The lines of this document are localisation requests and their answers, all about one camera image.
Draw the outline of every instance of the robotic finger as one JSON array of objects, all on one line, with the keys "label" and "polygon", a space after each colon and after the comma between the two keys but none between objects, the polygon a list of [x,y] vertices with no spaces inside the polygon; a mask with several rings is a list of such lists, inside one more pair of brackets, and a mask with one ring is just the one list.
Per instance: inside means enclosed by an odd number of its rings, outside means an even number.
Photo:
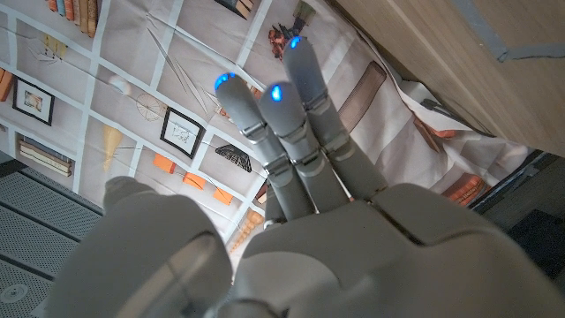
[{"label": "robotic finger", "polygon": [[300,94],[313,134],[335,172],[355,199],[369,201],[387,187],[387,181],[343,127],[312,44],[306,38],[293,38],[284,51],[283,62]]},{"label": "robotic finger", "polygon": [[260,99],[260,112],[286,150],[318,210],[328,212],[347,204],[349,200],[320,151],[294,85],[279,82],[269,86]]},{"label": "robotic finger", "polygon": [[239,131],[251,141],[253,151],[267,171],[268,180],[277,199],[268,203],[271,205],[269,210],[279,211],[280,205],[289,221],[313,214],[315,207],[308,193],[300,183],[280,141],[263,120],[257,102],[244,81],[234,73],[223,74],[216,81],[215,90],[218,100],[229,112]]}]

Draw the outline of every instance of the wooden surface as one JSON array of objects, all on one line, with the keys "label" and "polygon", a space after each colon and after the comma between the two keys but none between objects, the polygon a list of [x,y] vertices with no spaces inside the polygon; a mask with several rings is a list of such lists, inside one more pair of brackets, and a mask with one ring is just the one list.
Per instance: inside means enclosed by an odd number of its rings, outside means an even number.
[{"label": "wooden surface", "polygon": [[[565,58],[498,62],[450,0],[335,0],[393,66],[479,128],[565,156]],[[510,49],[565,42],[562,0],[474,0]]]}]

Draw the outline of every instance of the blue led light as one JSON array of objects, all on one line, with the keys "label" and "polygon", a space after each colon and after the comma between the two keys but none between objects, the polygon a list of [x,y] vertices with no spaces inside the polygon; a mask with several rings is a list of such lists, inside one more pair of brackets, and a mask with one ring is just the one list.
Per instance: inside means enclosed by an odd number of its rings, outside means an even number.
[{"label": "blue led light", "polygon": [[[230,73],[230,77],[234,77],[236,76],[236,74],[234,73]],[[224,82],[228,80],[228,74],[223,74],[221,75],[216,81],[215,81],[215,90],[218,90],[218,87]]]},{"label": "blue led light", "polygon": [[273,97],[273,101],[280,102],[283,96],[281,95],[281,88],[278,85],[275,85],[271,90],[271,97]]},{"label": "blue led light", "polygon": [[297,36],[297,37],[292,38],[292,40],[290,40],[290,48],[291,48],[291,49],[296,48],[296,47],[297,47],[297,44],[300,42],[300,39],[301,39],[300,36]]}]

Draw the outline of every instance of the framed picture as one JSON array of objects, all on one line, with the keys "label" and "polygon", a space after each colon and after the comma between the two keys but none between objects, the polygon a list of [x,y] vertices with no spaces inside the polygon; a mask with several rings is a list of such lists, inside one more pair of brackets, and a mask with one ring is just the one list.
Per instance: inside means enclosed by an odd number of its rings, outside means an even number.
[{"label": "framed picture", "polygon": [[203,134],[204,127],[202,125],[171,107],[167,108],[161,131],[161,140],[193,159]]},{"label": "framed picture", "polygon": [[12,107],[28,116],[51,125],[55,97],[34,84],[20,78],[14,82],[14,104]]}]

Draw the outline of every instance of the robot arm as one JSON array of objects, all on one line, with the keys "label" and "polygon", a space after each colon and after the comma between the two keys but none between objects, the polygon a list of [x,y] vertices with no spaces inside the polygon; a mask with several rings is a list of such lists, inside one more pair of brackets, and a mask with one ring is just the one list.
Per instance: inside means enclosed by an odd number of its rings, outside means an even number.
[{"label": "robot arm", "polygon": [[[489,222],[417,186],[387,188],[343,129],[306,38],[290,41],[283,62],[291,82],[259,104],[236,74],[216,82],[270,184],[268,227],[246,248],[219,316],[565,313],[551,282]],[[202,317],[219,307],[230,261],[193,201],[118,178],[104,205],[57,278],[49,316]]]}]

